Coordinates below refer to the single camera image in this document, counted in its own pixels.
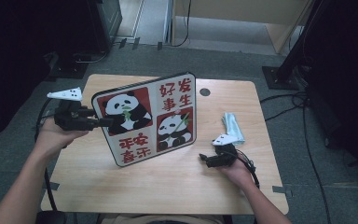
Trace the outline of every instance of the panda illustration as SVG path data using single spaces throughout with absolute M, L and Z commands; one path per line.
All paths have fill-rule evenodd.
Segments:
M 114 96 L 103 102 L 103 107 L 105 107 L 105 117 L 113 119 L 113 124 L 108 128 L 112 134 L 141 129 L 152 119 L 146 108 L 139 104 L 133 91 Z
M 186 114 L 172 115 L 164 118 L 158 127 L 158 149 L 178 147 L 191 139 L 187 128 Z

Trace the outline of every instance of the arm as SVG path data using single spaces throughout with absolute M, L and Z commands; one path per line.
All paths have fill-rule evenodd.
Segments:
M 34 224 L 48 162 L 63 147 L 85 134 L 87 132 L 64 132 L 53 119 L 46 120 L 20 175 L 0 202 L 0 223 Z
M 290 220 L 257 188 L 245 165 L 235 160 L 230 167 L 217 167 L 245 193 L 255 213 L 257 223 L 291 223 Z

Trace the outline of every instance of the panda sign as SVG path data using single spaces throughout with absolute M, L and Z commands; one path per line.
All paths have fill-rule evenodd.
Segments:
M 92 97 L 118 166 L 143 161 L 196 140 L 196 78 L 176 74 L 101 91 Z

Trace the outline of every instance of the cable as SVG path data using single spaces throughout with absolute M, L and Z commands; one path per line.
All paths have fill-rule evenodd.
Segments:
M 97 59 L 97 60 L 95 60 L 95 61 L 85 61 L 85 62 L 82 62 L 82 61 L 76 61 L 76 63 L 97 63 L 97 62 L 99 62 L 100 60 L 102 60 L 102 59 L 104 59 L 104 57 L 106 57 L 106 55 L 107 55 L 107 51 L 104 53 L 104 55 L 101 57 L 101 58 L 99 58 L 99 59 Z
M 51 101 L 51 98 L 48 98 L 46 100 L 46 102 L 42 106 L 42 109 L 39 112 L 39 116 L 37 117 L 36 130 L 35 130 L 35 135 L 34 135 L 35 141 L 37 139 L 37 136 L 39 135 L 39 126 L 40 126 L 40 122 L 43 118 L 43 112 L 45 111 L 45 109 L 48 106 L 48 103 L 50 103 L 50 101 Z M 50 201 L 51 208 L 53 209 L 53 211 L 57 211 L 57 205 L 54 202 L 54 196 L 53 196 L 53 193 L 51 190 L 51 185 L 50 185 L 50 178 L 48 176 L 48 168 L 45 169 L 45 184 L 46 184 L 46 190 L 48 192 L 48 199 Z
M 306 108 L 306 107 L 303 106 L 303 123 L 304 123 L 305 143 L 306 143 L 306 146 L 307 146 L 308 155 L 309 155 L 309 157 L 310 157 L 310 163 L 312 164 L 313 172 L 315 173 L 316 178 L 318 179 L 319 188 L 321 189 L 322 196 L 323 196 L 323 198 L 324 198 L 324 208 L 325 208 L 326 215 L 327 215 L 327 223 L 330 224 L 330 223 L 331 223 L 330 212 L 329 212 L 329 209 L 328 209 L 327 200 L 326 200 L 326 196 L 325 196 L 325 193 L 324 193 L 324 187 L 323 187 L 323 185 L 322 185 L 322 180 L 321 180 L 321 178 L 319 177 L 318 171 L 316 170 L 316 166 L 315 166 L 315 163 L 313 162 L 312 155 L 310 154 L 310 144 L 309 144 L 309 142 L 308 142 L 307 124 L 306 124 L 306 119 L 305 119 L 305 108 Z
M 289 109 L 285 109 L 285 110 L 283 110 L 282 112 L 280 112 L 280 113 L 278 113 L 278 114 L 276 114 L 276 115 L 274 115 L 274 116 L 272 116 L 272 117 L 270 117 L 270 118 L 265 119 L 265 121 L 269 121 L 269 120 L 271 120 L 271 119 L 275 119 L 275 118 L 279 117 L 280 115 L 282 115 L 282 114 L 284 114 L 284 113 L 286 113 L 286 112 L 289 112 L 289 111 L 291 111 L 291 110 L 294 110 L 294 109 L 296 109 L 296 108 L 300 108 L 300 107 L 304 106 L 304 102 L 303 102 L 302 104 L 299 104 L 299 105 L 296 104 L 296 102 L 295 102 L 295 99 L 296 99 L 296 98 L 299 98 L 299 99 L 301 99 L 302 101 L 304 101 L 304 99 L 301 98 L 301 96 L 306 96 L 306 93 L 303 92 L 303 91 L 299 91 L 299 92 L 297 92 L 297 93 L 295 93 L 295 94 L 282 94 L 282 95 L 270 96 L 270 97 L 268 97 L 268 98 L 266 98 L 266 99 L 264 99 L 264 100 L 261 100 L 261 101 L 260 101 L 260 104 L 262 104 L 262 103 L 264 103 L 264 102 L 266 102 L 266 101 L 268 101 L 268 100 L 272 100 L 272 99 L 276 99 L 276 98 L 280 98 L 280 97 L 284 97 L 284 96 L 291 96 L 291 97 L 292 97 L 292 104 L 293 104 L 294 106 L 291 107 L 291 108 L 289 108 Z
M 267 100 L 272 100 L 272 99 L 276 99 L 276 98 L 280 98 L 280 97 L 284 97 L 284 96 L 288 96 L 288 95 L 290 95 L 290 94 L 270 96 L 270 97 L 260 101 L 260 103 L 266 102 Z M 296 104 L 296 102 L 295 102 L 296 98 L 302 99 L 302 103 L 301 104 Z M 324 199 L 324 208 L 325 208 L 326 215 L 327 215 L 327 223 L 330 224 L 331 223 L 330 212 L 329 212 L 329 208 L 328 208 L 328 204 L 327 204 L 327 199 L 326 199 L 326 196 L 325 196 L 325 193 L 324 193 L 322 180 L 319 177 L 319 174 L 318 174 L 318 171 L 316 169 L 315 163 L 313 161 L 312 155 L 310 154 L 310 143 L 308 141 L 308 131 L 307 131 L 306 116 L 305 116 L 305 109 L 307 107 L 306 102 L 308 100 L 309 100 L 308 95 L 303 91 L 300 91 L 300 92 L 297 92 L 295 94 L 292 94 L 292 104 L 295 105 L 295 107 L 293 107 L 293 108 L 302 107 L 302 109 L 303 109 L 303 125 L 304 125 L 304 138 L 305 138 L 305 142 L 306 142 L 306 148 L 307 148 L 307 151 L 308 151 L 308 155 L 310 157 L 310 163 L 312 164 L 313 172 L 316 175 L 316 178 L 317 178 L 318 184 L 319 184 L 319 188 L 321 189 L 322 197 Z M 285 112 L 287 112 L 287 111 L 289 111 L 291 109 L 285 110 L 285 111 L 281 112 L 280 114 L 285 113 Z
M 181 44 L 179 44 L 179 45 L 173 45 L 173 47 L 180 47 L 180 46 L 182 46 L 183 44 L 185 44 L 185 42 L 187 41 L 187 39 L 188 39 L 188 21 L 189 21 L 189 19 L 190 19 L 190 9 L 191 9 L 191 0 L 189 0 L 189 2 L 188 2 L 188 11 L 187 11 L 187 25 L 186 25 L 186 29 L 187 29 L 187 32 L 186 32 L 186 37 L 185 37 L 185 39 L 183 40 L 183 42 L 181 43 Z

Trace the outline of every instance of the person's left hand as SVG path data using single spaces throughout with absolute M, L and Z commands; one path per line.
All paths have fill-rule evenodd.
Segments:
M 54 123 L 54 119 L 46 119 L 39 131 L 34 152 L 41 157 L 40 159 L 50 161 L 60 153 L 63 147 L 87 133 L 88 131 L 64 131 Z

